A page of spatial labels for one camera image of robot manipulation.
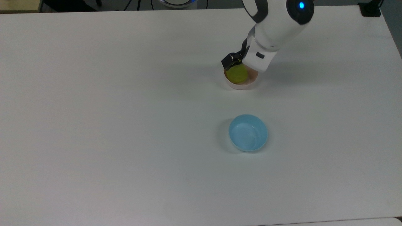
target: white table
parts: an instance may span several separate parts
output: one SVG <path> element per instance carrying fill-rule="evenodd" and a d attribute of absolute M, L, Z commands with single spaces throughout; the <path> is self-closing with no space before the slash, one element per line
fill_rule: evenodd
<path fill-rule="evenodd" d="M 316 7 L 252 90 L 220 65 L 253 26 L 243 9 L 0 21 L 2 226 L 402 216 L 402 60 L 383 17 Z M 269 128 L 257 153 L 228 140 L 244 113 Z"/>

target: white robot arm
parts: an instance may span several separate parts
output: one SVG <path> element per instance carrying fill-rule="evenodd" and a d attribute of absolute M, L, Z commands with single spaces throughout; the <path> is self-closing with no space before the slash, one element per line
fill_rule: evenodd
<path fill-rule="evenodd" d="M 313 0 L 243 0 L 243 5 L 256 25 L 242 50 L 222 60 L 226 70 L 243 62 L 264 72 L 278 50 L 297 36 L 314 14 Z"/>

